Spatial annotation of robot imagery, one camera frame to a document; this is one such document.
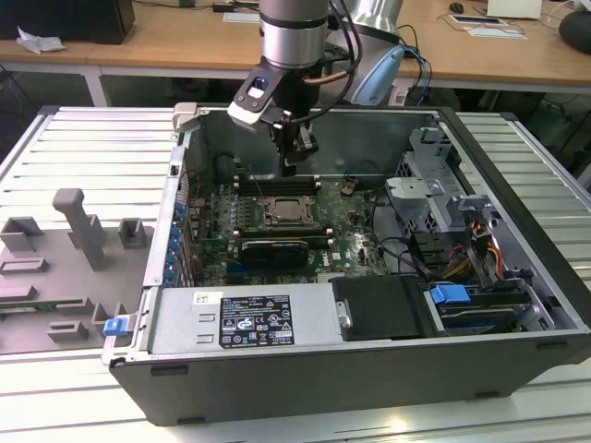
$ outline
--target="blue latch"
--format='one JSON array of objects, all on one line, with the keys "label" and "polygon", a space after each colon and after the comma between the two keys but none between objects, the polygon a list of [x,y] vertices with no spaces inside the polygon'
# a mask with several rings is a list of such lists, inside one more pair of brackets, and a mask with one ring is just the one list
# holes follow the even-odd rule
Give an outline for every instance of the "blue latch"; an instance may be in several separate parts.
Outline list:
[{"label": "blue latch", "polygon": [[429,291],[435,304],[470,303],[470,294],[462,284],[438,284]]},{"label": "blue latch", "polygon": [[127,335],[127,318],[109,318],[104,322],[105,337],[125,337]]}]

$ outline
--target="computer mouse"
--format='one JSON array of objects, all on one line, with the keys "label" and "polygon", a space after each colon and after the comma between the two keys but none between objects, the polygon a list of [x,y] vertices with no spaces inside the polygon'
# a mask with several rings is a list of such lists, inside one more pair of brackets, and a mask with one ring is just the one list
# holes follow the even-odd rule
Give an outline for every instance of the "computer mouse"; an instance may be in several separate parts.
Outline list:
[{"label": "computer mouse", "polygon": [[464,6],[458,2],[450,3],[450,11],[452,11],[454,14],[463,14]]}]

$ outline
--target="desk leg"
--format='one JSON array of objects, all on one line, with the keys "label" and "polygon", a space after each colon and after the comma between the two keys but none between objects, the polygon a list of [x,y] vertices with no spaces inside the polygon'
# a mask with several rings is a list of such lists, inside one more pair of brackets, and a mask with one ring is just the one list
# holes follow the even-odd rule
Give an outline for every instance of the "desk leg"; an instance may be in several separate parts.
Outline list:
[{"label": "desk leg", "polygon": [[111,106],[111,99],[101,82],[101,69],[98,66],[85,66],[82,75],[86,79],[86,86],[89,89],[94,106]]},{"label": "desk leg", "polygon": [[579,175],[578,181],[587,191],[591,191],[591,163]]}]

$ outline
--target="robotic arm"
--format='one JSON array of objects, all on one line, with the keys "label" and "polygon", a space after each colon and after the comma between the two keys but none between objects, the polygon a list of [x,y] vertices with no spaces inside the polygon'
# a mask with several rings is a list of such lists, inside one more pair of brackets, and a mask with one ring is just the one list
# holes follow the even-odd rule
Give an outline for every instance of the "robotic arm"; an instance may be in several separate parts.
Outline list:
[{"label": "robotic arm", "polygon": [[[262,57],[228,113],[250,131],[270,130],[283,176],[318,150],[315,118],[342,99],[377,104],[384,98],[404,56],[397,46],[401,6],[402,0],[357,0],[351,14],[344,0],[260,0]],[[330,23],[339,30],[327,42]],[[348,60],[346,68],[330,73],[343,63],[327,57],[327,49]],[[312,113],[321,87],[330,103]]]}]

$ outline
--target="warning label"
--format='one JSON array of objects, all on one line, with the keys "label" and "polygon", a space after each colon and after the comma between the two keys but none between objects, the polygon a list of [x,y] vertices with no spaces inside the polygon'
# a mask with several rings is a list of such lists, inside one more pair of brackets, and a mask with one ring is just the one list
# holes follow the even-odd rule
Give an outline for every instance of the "warning label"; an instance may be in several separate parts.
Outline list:
[{"label": "warning label", "polygon": [[294,344],[289,295],[223,298],[220,311],[225,349]]}]

